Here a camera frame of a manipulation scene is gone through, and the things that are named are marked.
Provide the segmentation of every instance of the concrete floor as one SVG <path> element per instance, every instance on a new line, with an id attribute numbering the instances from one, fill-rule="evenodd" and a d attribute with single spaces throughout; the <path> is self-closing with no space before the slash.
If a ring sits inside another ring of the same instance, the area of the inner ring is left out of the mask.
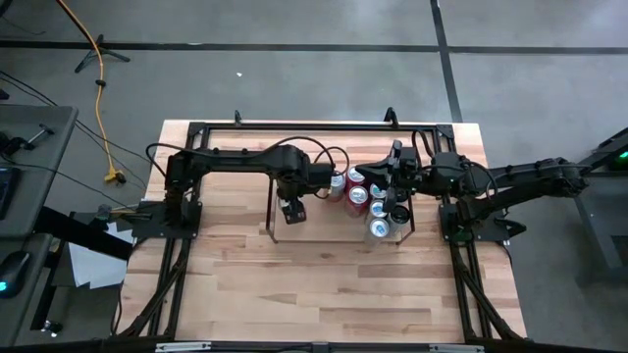
<path id="1" fill-rule="evenodd" d="M 212 43 L 437 44 L 429 0 L 74 0 L 68 4 L 92 33 L 111 40 Z M 442 0 L 450 45 L 626 46 L 628 3 L 621 0 Z M 15 2 L 7 18 L 37 39 L 82 40 L 54 2 Z M 0 22 L 0 36 L 27 36 Z M 124 52 L 107 59 L 103 119 L 111 140 L 143 153 L 165 119 L 378 121 L 394 106 L 406 121 L 451 122 L 438 54 L 311 52 Z M 96 129 L 97 65 L 80 75 L 79 50 L 0 49 L 0 69 L 77 106 Z M 562 156 L 584 157 L 624 128 L 626 56 L 451 55 L 464 122 L 481 125 L 492 166 Z M 38 104 L 10 86 L 12 102 Z M 149 166 L 116 157 L 142 177 Z M 112 197 L 135 203 L 143 191 L 103 185 L 102 150 L 74 133 L 61 171 Z M 89 211 L 106 202 L 57 178 L 48 205 Z M 628 349 L 628 288 L 580 288 L 574 278 L 591 254 L 572 200 L 542 199 L 513 208 L 528 231 L 512 241 L 517 289 L 529 336 L 537 341 Z M 53 319 L 60 340 L 105 336 L 112 289 L 58 295 Z M 93 303 L 101 303 L 99 313 Z M 49 341 L 37 332 L 21 339 Z"/>

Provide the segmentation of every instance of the wooden tabletop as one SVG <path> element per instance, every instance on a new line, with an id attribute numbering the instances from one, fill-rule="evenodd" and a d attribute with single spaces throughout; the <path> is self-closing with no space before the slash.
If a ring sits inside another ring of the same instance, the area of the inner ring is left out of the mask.
<path id="1" fill-rule="evenodd" d="M 184 146 L 189 122 L 165 121 L 160 142 Z M 458 152 L 486 165 L 478 125 L 453 126 Z M 394 139 L 410 145 L 408 132 L 214 130 L 210 147 L 261 150 L 299 134 L 346 149 L 352 165 L 382 160 Z M 290 143 L 312 158 L 320 152 L 308 141 Z M 419 149 L 428 164 L 423 147 Z M 173 153 L 159 148 L 156 160 L 165 168 Z M 343 168 L 342 154 L 333 157 Z M 161 200 L 163 183 L 153 170 L 146 198 Z M 439 201 L 434 198 L 414 196 L 416 232 L 401 246 L 385 243 L 369 250 L 361 241 L 364 232 L 355 231 L 360 227 L 344 226 L 334 212 L 320 211 L 326 201 L 311 195 L 303 198 L 306 223 L 287 226 L 281 212 L 277 214 L 280 243 L 274 244 L 264 231 L 266 176 L 210 174 L 201 190 L 201 230 L 190 252 L 177 339 L 463 341 L 451 259 L 441 239 Z M 131 257 L 122 292 L 121 330 L 154 292 L 164 242 L 150 239 Z M 477 244 L 477 252 L 487 296 L 511 327 L 525 335 L 507 254 L 484 242 Z M 475 301 L 469 303 L 480 332 Z M 162 327 L 167 314 L 164 310 Z"/>

